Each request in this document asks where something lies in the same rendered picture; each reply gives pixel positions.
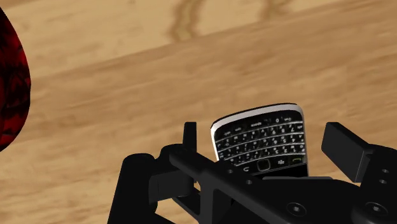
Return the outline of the black keyboard phone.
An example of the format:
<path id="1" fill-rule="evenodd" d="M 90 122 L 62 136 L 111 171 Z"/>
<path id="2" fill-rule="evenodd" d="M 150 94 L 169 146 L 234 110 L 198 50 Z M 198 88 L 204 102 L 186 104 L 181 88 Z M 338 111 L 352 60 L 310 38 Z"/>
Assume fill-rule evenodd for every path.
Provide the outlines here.
<path id="1" fill-rule="evenodd" d="M 279 103 L 239 111 L 211 125 L 216 159 L 257 178 L 309 175 L 302 108 Z"/>

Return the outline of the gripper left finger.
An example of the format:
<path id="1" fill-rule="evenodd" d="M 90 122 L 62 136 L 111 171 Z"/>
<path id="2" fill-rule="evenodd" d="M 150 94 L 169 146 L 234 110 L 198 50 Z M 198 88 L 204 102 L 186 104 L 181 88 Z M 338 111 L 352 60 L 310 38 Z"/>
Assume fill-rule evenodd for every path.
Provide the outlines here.
<path id="1" fill-rule="evenodd" d="M 197 153 L 197 124 L 184 126 L 183 143 L 160 156 L 127 156 L 120 169 L 107 224 L 175 224 L 156 213 L 158 202 L 173 199 L 199 224 L 281 224 L 281 213 L 260 195 L 264 183 L 225 163 Z"/>

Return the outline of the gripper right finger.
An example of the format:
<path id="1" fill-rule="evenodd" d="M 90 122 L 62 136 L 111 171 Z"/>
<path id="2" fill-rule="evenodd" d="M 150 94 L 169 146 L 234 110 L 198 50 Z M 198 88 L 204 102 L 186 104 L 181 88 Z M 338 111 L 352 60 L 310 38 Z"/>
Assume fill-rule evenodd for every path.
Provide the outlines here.
<path id="1" fill-rule="evenodd" d="M 323 153 L 360 187 L 354 196 L 354 224 L 397 224 L 397 150 L 370 144 L 338 122 L 328 122 Z"/>

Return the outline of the red black patterned round object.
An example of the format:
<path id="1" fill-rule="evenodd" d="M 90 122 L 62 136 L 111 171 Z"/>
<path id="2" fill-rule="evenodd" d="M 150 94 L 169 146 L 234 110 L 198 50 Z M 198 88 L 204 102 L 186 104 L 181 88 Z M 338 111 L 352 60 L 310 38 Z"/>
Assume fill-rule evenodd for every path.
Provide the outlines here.
<path id="1" fill-rule="evenodd" d="M 31 103 L 31 77 L 24 49 L 0 8 L 0 152 L 22 130 Z"/>

